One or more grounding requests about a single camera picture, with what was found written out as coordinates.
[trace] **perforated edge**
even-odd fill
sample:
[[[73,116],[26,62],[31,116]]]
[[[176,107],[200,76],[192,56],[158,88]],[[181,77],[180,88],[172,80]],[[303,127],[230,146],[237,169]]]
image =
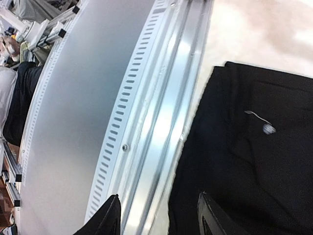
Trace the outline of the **perforated edge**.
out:
[[[25,187],[26,185],[26,174],[27,174],[27,165],[28,165],[28,159],[30,154],[30,146],[33,139],[34,129],[37,122],[37,116],[40,110],[40,106],[45,94],[45,90],[47,88],[47,85],[50,81],[51,74],[55,68],[55,65],[57,63],[57,60],[59,59],[60,53],[71,33],[74,26],[76,25],[80,15],[83,12],[83,9],[85,9],[86,5],[88,4],[89,0],[85,0],[83,2],[83,5],[81,7],[81,11],[78,12],[78,14],[74,17],[73,20],[71,20],[68,23],[67,28],[67,34],[65,34],[65,37],[60,41],[55,43],[53,47],[53,51],[50,53],[48,58],[48,63],[46,63],[43,73],[41,74],[41,77],[44,78],[40,81],[39,87],[37,88],[39,92],[37,92],[37,95],[34,97],[31,108],[30,108],[30,116],[27,121],[27,128],[25,133],[25,142],[22,143],[22,155],[21,155],[21,165],[22,165],[22,184]]]
[[[134,97],[167,7],[168,0],[155,1],[126,69],[95,170],[85,222],[97,212],[107,196]]]

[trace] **black pants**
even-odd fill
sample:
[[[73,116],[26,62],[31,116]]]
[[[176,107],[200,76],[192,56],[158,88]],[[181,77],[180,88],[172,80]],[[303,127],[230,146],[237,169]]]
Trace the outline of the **black pants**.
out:
[[[276,133],[263,132],[269,121]],[[205,88],[169,200],[171,235],[197,235],[205,191],[253,235],[313,234],[313,80],[227,62]]]
[[[42,70],[43,67],[36,67],[36,64],[31,62],[23,62],[19,66],[8,118],[3,129],[3,136],[13,145],[21,144],[29,106]]]

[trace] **bolt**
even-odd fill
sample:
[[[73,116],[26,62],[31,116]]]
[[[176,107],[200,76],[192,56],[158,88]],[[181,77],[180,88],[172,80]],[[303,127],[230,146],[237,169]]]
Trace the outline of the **bolt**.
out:
[[[122,146],[122,149],[124,152],[127,152],[129,150],[129,146],[127,144]]]

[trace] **gray panel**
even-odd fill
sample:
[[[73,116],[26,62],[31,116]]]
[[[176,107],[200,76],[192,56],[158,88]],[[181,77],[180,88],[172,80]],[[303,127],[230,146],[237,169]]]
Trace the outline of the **gray panel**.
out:
[[[152,4],[89,1],[46,66],[22,144],[22,235],[70,235],[84,224],[111,111]]]

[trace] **white shirt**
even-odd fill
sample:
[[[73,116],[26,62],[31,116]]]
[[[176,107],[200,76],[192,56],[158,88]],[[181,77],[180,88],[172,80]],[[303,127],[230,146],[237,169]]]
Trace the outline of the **white shirt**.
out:
[[[2,131],[8,117],[16,79],[17,73],[14,70],[0,67],[0,139],[3,139]]]

